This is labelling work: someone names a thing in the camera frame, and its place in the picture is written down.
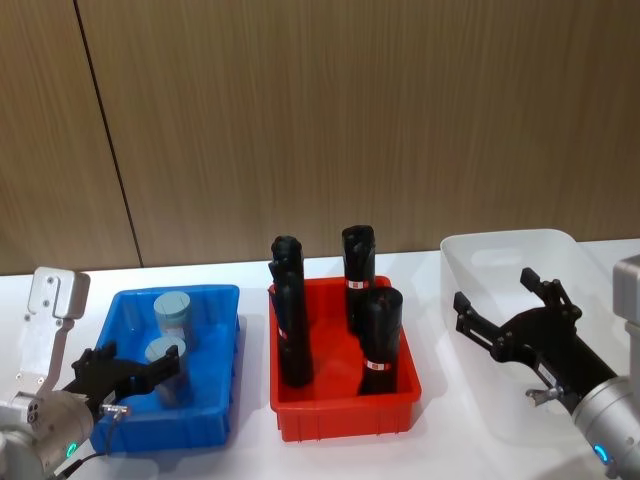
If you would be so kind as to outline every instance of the wooden wall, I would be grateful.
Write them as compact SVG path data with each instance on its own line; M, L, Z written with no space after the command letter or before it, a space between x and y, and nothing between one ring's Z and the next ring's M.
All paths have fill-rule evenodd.
M0 1L0 273L139 265L71 1Z
M34 219L2 221L2 262L135 263L71 2L0 3L0 66L17 69L0 78L0 214ZM16 20L34 5L34 25ZM380 251L512 228L640 236L638 1L78 5L144 265L266 258L280 233L337 254L356 222ZM71 209L62 237L44 205Z

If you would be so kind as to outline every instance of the blue plastic bin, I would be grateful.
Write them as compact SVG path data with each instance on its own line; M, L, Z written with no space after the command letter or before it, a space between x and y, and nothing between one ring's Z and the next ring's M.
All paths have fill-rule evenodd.
M155 392L122 401L132 408L115 428L112 452L142 452L222 445L229 434L229 405L236 352L238 298L235 285L128 290L111 303L97 347L117 344L117 358L147 363L144 351L161 336L153 302L165 292L180 290L191 298L197 348L189 352L192 399L180 408L161 405ZM97 452L105 451L111 418L103 418L91 435Z

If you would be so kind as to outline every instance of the black cylinder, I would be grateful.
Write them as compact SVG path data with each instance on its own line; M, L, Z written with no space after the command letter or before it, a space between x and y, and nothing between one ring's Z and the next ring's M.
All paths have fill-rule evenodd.
M285 384L302 387L313 380L309 322L304 297L302 245L294 237L277 237L271 245L271 302L278 321L278 359Z
M375 286L376 240L369 225L354 225L342 231L347 328L360 335L356 313L367 291Z
M402 329L402 294L392 287L369 290L358 309L364 354L359 395L394 393Z

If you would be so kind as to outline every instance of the tabletop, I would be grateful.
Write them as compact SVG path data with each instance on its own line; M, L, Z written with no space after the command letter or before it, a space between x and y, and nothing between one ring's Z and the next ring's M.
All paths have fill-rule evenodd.
M640 239L581 244L607 275L616 261L640 252ZM340 257L305 260L305 277L342 275ZM546 447L515 445L491 433L465 382L444 325L439 251L376 256L376 272L404 296L403 326L423 394L415 423L401 434L284 443L269 406L269 343L266 262L89 272L85 316L69 333L59 387L72 380L71 363L95 346L113 296L126 289L193 284L236 284L241 289L237 377L231 434L217 449L115 455L83 465L74 480L89 479L604 479L604 470L576 431L572 441ZM30 275L0 277L0 362L6 382L18 364L21 319ZM86 442L75 458L91 453Z

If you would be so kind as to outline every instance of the red plastic bin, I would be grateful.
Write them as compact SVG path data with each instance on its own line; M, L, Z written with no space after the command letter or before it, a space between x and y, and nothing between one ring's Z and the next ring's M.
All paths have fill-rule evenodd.
M391 282L376 277L376 284ZM314 380L303 388L280 379L277 321L269 301L271 408L285 442L406 432L412 426L411 409L422 389L404 330L397 392L358 396L364 357L358 340L347 331L344 289L343 277L305 280Z

